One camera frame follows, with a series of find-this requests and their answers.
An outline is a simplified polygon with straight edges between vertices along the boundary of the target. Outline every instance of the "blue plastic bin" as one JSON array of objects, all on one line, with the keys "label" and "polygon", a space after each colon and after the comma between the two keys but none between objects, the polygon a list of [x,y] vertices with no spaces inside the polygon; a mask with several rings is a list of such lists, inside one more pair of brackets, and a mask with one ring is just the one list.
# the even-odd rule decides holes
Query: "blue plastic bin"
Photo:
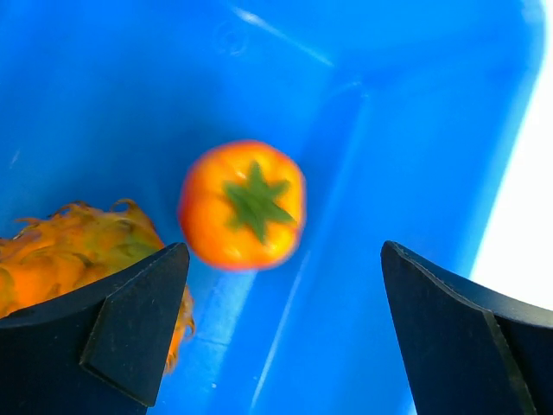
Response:
[{"label": "blue plastic bin", "polygon": [[394,239],[467,275],[539,69],[520,0],[0,2],[0,234],[130,197],[182,239],[181,181],[251,137],[308,181],[296,255],[197,259],[198,334],[161,414],[405,414],[379,266]]}]

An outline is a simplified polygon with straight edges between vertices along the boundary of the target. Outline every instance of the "tomato stem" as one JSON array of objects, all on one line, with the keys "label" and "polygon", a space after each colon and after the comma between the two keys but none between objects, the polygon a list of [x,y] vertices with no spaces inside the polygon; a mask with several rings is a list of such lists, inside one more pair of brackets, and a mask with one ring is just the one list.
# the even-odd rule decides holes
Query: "tomato stem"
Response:
[{"label": "tomato stem", "polygon": [[228,226],[236,230],[248,227],[264,244],[268,221],[294,222],[294,218],[275,202],[277,197],[288,191],[289,185],[288,180],[267,183],[259,163],[252,162],[244,183],[224,183],[225,195],[235,211]]}]

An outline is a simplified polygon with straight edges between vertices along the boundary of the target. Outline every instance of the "orange tomato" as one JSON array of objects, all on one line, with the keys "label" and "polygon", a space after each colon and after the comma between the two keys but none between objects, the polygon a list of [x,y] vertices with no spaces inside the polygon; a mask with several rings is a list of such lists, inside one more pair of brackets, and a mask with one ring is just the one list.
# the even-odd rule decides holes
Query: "orange tomato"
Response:
[{"label": "orange tomato", "polygon": [[299,167],[265,143],[245,140],[208,151],[188,171],[179,222],[205,263],[228,271],[281,264],[305,222]]}]

